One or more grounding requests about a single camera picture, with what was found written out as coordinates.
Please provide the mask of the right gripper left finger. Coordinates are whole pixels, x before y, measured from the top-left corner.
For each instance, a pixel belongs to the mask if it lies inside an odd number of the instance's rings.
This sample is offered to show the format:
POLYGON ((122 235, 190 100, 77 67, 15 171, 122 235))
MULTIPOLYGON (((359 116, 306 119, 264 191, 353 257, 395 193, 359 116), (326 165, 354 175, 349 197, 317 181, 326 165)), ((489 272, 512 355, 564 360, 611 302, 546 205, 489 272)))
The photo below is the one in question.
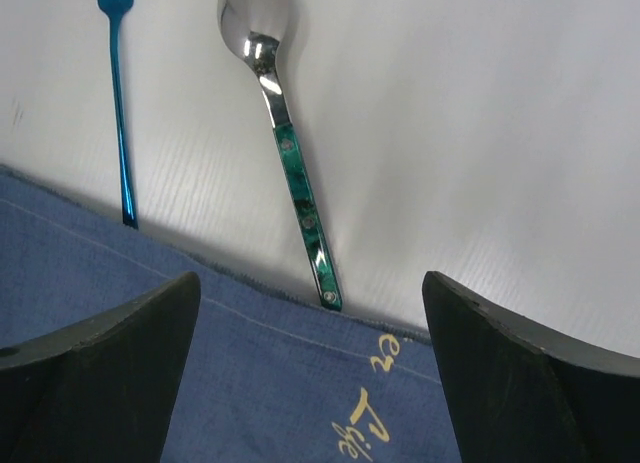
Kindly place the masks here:
POLYGON ((200 279, 187 272, 2 348, 2 461, 159 461, 200 299, 200 279))

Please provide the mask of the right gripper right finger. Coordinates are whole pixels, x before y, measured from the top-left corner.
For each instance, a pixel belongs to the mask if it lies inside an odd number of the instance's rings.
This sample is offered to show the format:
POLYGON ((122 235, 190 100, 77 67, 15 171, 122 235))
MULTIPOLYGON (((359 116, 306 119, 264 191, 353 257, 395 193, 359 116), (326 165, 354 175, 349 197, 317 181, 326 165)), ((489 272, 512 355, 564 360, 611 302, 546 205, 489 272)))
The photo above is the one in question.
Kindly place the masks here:
POLYGON ((639 360, 505 309, 435 271, 429 334, 465 462, 636 462, 639 360))

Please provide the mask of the blue embroidered cloth placemat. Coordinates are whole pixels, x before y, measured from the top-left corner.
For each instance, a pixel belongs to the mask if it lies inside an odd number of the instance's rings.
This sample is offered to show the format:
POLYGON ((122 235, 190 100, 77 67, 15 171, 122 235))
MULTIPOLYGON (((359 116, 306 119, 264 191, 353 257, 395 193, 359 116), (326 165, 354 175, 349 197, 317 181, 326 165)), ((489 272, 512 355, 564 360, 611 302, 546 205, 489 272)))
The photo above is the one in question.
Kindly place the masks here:
POLYGON ((456 462, 421 337, 295 303, 1 173, 1 341, 201 282, 165 462, 456 462))

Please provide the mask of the metal spoon teal handle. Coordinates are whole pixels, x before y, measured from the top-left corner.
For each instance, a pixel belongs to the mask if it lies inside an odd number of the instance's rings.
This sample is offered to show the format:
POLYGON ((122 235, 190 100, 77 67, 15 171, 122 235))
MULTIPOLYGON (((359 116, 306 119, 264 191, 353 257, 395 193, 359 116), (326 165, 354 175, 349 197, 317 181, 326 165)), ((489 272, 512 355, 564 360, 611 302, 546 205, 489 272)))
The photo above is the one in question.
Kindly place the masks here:
POLYGON ((259 83, 320 304, 340 312, 337 272, 278 75, 289 0, 218 0, 217 22, 226 47, 259 83))

